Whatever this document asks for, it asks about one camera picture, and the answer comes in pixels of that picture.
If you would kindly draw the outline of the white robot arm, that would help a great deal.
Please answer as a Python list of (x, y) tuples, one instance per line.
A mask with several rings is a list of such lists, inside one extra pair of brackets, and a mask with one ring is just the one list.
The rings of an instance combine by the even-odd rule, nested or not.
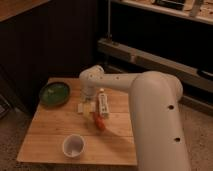
[(128, 94), (139, 171), (191, 171), (178, 106), (183, 87), (177, 77), (158, 71), (106, 74), (95, 65), (79, 79), (85, 100), (97, 88)]

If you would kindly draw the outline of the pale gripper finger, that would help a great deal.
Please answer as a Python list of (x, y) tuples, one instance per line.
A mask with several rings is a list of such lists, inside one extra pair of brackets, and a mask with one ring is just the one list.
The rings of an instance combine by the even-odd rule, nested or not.
[(85, 101), (84, 102), (84, 114), (89, 115), (91, 111), (91, 101)]

